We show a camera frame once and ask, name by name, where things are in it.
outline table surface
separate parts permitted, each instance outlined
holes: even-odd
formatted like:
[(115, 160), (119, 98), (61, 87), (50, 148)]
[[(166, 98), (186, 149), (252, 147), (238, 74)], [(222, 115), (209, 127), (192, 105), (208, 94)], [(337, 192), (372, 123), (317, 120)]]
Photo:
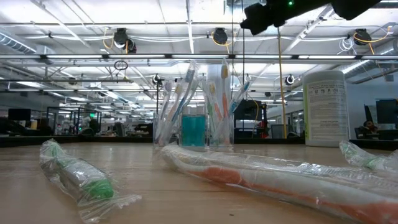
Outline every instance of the table surface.
[[(178, 172), (154, 159), (151, 144), (62, 144), (143, 196), (101, 223), (346, 223), (311, 208)], [(0, 149), (1, 223), (82, 223), (76, 203), (39, 167), (40, 146)], [(338, 148), (303, 145), (235, 145), (235, 151), (329, 166), (349, 166)], [(389, 153), (370, 151), (372, 153)]]

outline ceiling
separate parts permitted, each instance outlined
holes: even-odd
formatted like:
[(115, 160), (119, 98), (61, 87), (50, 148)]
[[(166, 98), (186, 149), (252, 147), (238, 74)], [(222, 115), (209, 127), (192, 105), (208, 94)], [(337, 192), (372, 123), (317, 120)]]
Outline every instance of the ceiling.
[[(42, 1), (45, 5), (45, 12), (37, 4), (30, 0), (2, 0), (0, 8), (0, 32), (3, 30), (29, 47), (38, 49), (40, 45), (51, 49), (54, 54), (123, 54), (124, 52), (115, 46), (107, 49), (111, 45), (111, 36), (116, 28), (127, 28), (127, 33), (137, 46), (138, 54), (278, 54), (277, 29), (268, 28), (265, 32), (253, 36), (248, 30), (240, 29), (239, 23), (243, 19), (242, 11), (234, 11), (233, 16), (230, 12), (224, 13), (223, 0), (57, 0)], [(373, 40), (381, 39), (386, 35), (387, 27), (390, 26), (388, 35), (385, 39), (373, 43), (376, 53), (383, 45), (395, 39), (398, 26), (397, 9), (370, 9), (353, 19), (346, 21), (330, 11), (330, 6), (302, 14), (287, 21), (280, 28), (281, 49), (283, 54), (289, 55), (347, 55), (371, 54), (368, 45), (350, 45), (350, 40), (344, 42), (346, 48), (342, 46), (342, 41), (348, 34), (353, 35), (355, 29), (365, 28), (371, 34)], [(319, 21), (320, 16), (324, 16), (324, 21)], [(226, 46), (216, 45), (211, 33), (216, 27), (225, 28), (228, 35)], [(10, 47), (0, 45), (3, 54), (20, 54)], [(107, 62), (98, 60), (54, 60), (53, 65), (38, 63), (34, 60), (3, 60), (3, 68), (7, 70), (0, 73), (3, 78), (25, 78), (27, 80), (37, 80), (43, 78), (47, 72), (54, 79), (67, 79), (75, 77), (77, 79), (97, 80), (97, 84), (92, 85), (109, 88), (115, 91), (125, 100), (134, 103), (154, 103), (154, 100), (143, 92), (143, 89), (153, 89), (152, 77), (159, 74), (162, 78), (173, 80), (183, 77), (189, 66), (187, 60), (171, 59), (145, 59), (127, 60), (130, 64), (126, 70), (126, 76), (134, 81), (129, 82), (104, 82), (104, 79), (116, 78), (115, 73), (109, 77), (107, 69), (113, 69), (114, 60)], [(221, 60), (198, 60), (201, 65), (199, 73), (207, 73), (208, 66), (221, 63)], [(235, 60), (229, 61), (231, 71), (235, 77), (240, 76), (244, 70), (253, 81), (252, 89), (278, 90), (279, 86), (279, 64), (277, 60), (261, 61)], [(302, 77), (309, 72), (333, 69), (341, 64), (351, 64), (353, 61), (316, 61), (310, 62), (284, 62), (282, 64), (282, 77), (290, 74)], [(25, 73), (10, 72), (9, 65), (14, 68), (23, 68)], [(355, 82), (368, 76), (369, 73), (358, 72), (350, 77), (349, 82)], [(15, 87), (26, 88), (27, 86), (13, 83)], [(57, 88), (77, 89), (89, 88), (90, 83), (78, 83), (69, 85), (68, 83), (57, 83)], [(300, 90), (300, 85), (294, 85), (296, 90)], [(137, 92), (117, 92), (118, 89), (131, 89)], [(84, 97), (82, 94), (74, 92), (59, 93), (62, 96)], [(92, 102), (102, 102), (104, 99), (98, 98), (97, 94), (85, 94), (85, 97)], [(251, 93), (253, 98), (265, 100), (264, 92)], [(203, 98), (201, 93), (195, 97)], [(278, 99), (278, 94), (274, 94), (274, 99)]]

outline person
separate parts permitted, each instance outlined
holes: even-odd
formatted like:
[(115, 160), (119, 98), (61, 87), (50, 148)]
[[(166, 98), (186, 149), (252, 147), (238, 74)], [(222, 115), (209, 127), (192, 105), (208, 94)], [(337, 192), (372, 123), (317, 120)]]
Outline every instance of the person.
[(359, 134), (363, 136), (365, 139), (374, 139), (374, 136), (377, 134), (377, 127), (374, 125), (373, 121), (365, 121), (363, 126), (358, 128)]

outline blue liquid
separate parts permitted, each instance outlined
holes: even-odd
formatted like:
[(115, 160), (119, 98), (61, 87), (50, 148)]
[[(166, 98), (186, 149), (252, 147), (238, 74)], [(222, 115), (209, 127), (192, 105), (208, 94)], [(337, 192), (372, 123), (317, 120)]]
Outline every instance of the blue liquid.
[(205, 132), (205, 115), (182, 115), (182, 146), (205, 146)]

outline label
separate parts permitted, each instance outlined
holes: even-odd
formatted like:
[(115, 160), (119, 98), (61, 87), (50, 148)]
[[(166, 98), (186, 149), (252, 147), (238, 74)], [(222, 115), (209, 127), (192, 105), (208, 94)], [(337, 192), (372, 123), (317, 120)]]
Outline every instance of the label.
[(307, 84), (305, 95), (306, 139), (327, 141), (347, 139), (348, 119), (344, 81), (330, 80)]

